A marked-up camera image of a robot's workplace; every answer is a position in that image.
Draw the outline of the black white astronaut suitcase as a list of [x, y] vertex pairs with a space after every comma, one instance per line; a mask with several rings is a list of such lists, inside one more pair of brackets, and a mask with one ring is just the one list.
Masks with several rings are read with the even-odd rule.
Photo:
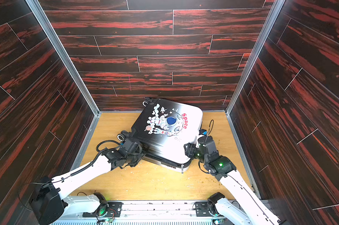
[[122, 131], [118, 139], [137, 139], [145, 152], [144, 160], [177, 171], [188, 170], [192, 159], [185, 155], [186, 144], [196, 144], [202, 126], [203, 112], [162, 98], [146, 97], [145, 107], [130, 132]]

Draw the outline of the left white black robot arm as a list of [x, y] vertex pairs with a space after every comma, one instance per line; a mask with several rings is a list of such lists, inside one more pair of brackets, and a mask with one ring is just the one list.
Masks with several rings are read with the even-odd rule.
[[108, 202], [100, 193], [88, 196], [70, 194], [96, 177], [127, 166], [135, 167], [145, 156], [138, 141], [126, 140], [117, 147], [98, 150], [89, 163], [53, 178], [44, 176], [29, 200], [30, 207], [40, 225], [49, 225], [62, 216], [87, 213], [103, 217], [108, 212]]

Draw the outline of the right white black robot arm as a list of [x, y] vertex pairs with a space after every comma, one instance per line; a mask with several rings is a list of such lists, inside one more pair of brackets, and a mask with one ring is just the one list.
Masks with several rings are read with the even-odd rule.
[[219, 154], [211, 136], [203, 136], [197, 144], [184, 145], [185, 155], [198, 159], [203, 172], [212, 175], [235, 198], [241, 209], [234, 206], [222, 193], [217, 192], [207, 200], [208, 211], [213, 216], [224, 216], [234, 225], [288, 225], [272, 213], [243, 180], [232, 161]]

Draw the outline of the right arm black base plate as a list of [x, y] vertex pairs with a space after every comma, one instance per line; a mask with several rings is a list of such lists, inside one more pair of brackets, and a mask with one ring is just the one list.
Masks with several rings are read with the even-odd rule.
[[197, 217], [214, 217], [213, 207], [205, 201], [195, 202], [192, 206]]

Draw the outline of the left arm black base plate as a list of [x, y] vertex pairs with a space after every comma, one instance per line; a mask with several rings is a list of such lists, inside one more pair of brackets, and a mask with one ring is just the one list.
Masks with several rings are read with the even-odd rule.
[[117, 218], [122, 212], [122, 202], [107, 202], [101, 203], [100, 206], [93, 213], [83, 213], [84, 218]]

